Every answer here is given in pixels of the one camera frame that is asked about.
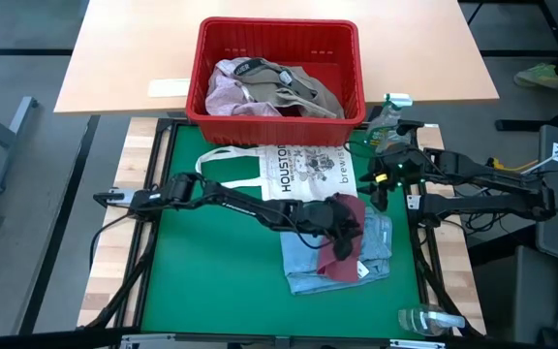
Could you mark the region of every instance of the wooden table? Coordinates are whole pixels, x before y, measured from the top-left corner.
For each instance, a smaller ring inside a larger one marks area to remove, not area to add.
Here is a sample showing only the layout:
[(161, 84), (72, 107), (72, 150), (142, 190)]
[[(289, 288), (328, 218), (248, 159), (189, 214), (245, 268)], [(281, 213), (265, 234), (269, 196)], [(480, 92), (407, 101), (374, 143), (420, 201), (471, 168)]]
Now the wooden table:
[(209, 16), (351, 20), (370, 104), (389, 92), (427, 102), (499, 98), (456, 0), (92, 0), (55, 112), (183, 110), (186, 96), (148, 97), (148, 84), (191, 76)]
[[(157, 119), (153, 118), (132, 119), (113, 186), (134, 189), (143, 187), (156, 123)], [(443, 140), (437, 126), (420, 129), (418, 139), (421, 146), (443, 147)], [(162, 168), (164, 158), (165, 149), (162, 148), (159, 151), (157, 169)], [(156, 182), (158, 182), (160, 175), (160, 171), (155, 174)], [(427, 191), (428, 193), (453, 196), (453, 190), (450, 186), (428, 183)], [(108, 208), (105, 224), (123, 213), (122, 208)], [(459, 223), (457, 216), (448, 219)], [(127, 220), (101, 235), (78, 317), (79, 325), (85, 325), (93, 320), (121, 285), (134, 225), (134, 221)], [(471, 324), (478, 331), (485, 333), (480, 301), (462, 231), (453, 225), (443, 224), (441, 228), (435, 229), (435, 236), (447, 292)], [(423, 252), (428, 258), (426, 246), (423, 247)], [(135, 289), (129, 298), (131, 301), (129, 301), (127, 307), (125, 325), (132, 324), (132, 313), (135, 310), (133, 300), (136, 298), (137, 290)], [(432, 302), (435, 301), (435, 296), (431, 290), (429, 298)]]

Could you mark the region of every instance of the maroon cloth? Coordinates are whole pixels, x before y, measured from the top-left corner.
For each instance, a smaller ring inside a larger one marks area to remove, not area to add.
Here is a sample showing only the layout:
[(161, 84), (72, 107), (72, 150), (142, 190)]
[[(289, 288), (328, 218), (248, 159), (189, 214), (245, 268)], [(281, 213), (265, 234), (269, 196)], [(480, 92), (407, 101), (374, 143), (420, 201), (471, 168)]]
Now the maroon cloth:
[[(352, 210), (355, 215), (354, 219), (358, 222), (359, 228), (363, 230), (365, 225), (365, 202), (357, 197), (346, 194), (335, 194), (334, 198)], [(357, 282), (357, 262), (362, 239), (363, 234), (352, 239), (353, 252), (343, 261), (337, 261), (337, 258), (335, 258), (332, 244), (323, 247), (318, 256), (318, 274), (336, 281)], [(327, 238), (323, 238), (322, 244), (324, 243), (328, 243)]]

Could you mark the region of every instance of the white tote bag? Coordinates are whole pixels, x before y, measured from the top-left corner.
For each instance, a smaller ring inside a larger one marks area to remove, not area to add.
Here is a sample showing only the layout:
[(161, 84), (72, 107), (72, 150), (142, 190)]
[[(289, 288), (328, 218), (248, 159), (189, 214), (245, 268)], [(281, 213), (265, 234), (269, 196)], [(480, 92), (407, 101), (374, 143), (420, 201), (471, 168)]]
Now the white tote bag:
[(264, 145), (249, 149), (224, 146), (200, 156), (202, 163), (241, 156), (260, 158), (260, 176), (221, 183), (228, 188), (259, 186), (262, 199), (324, 200), (335, 193), (357, 195), (352, 156), (342, 146)]

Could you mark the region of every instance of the red basket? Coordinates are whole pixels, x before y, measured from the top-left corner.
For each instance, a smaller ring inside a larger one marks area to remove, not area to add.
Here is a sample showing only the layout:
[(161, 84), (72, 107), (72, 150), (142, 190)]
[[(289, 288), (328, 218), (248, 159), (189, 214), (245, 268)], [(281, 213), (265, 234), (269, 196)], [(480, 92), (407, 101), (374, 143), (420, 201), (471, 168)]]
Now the red basket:
[[(303, 67), (335, 94), (346, 119), (208, 115), (214, 65), (242, 56)], [(191, 77), (186, 112), (211, 143), (340, 145), (365, 118), (357, 27), (348, 20), (207, 18)]]

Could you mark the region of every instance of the green work surface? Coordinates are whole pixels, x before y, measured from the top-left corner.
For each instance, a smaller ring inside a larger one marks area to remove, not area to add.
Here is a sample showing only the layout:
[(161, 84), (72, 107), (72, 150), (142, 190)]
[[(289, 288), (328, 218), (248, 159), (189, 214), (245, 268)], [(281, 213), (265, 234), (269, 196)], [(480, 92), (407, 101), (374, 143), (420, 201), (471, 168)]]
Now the green work surface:
[[(352, 139), (362, 139), (355, 131)], [(194, 172), (216, 147), (199, 129), (180, 126), (170, 174)], [(258, 158), (203, 164), (220, 182), (259, 175)], [(367, 159), (353, 156), (356, 178)], [(259, 188), (238, 189), (261, 196)], [(194, 197), (200, 196), (196, 188)], [(361, 196), (369, 204), (367, 196)], [(144, 332), (419, 338), (403, 331), (397, 310), (419, 304), (413, 251), (401, 190), (389, 195), (393, 222), (390, 276), (367, 285), (293, 296), (283, 271), (279, 234), (221, 206), (166, 210), (145, 300)]]

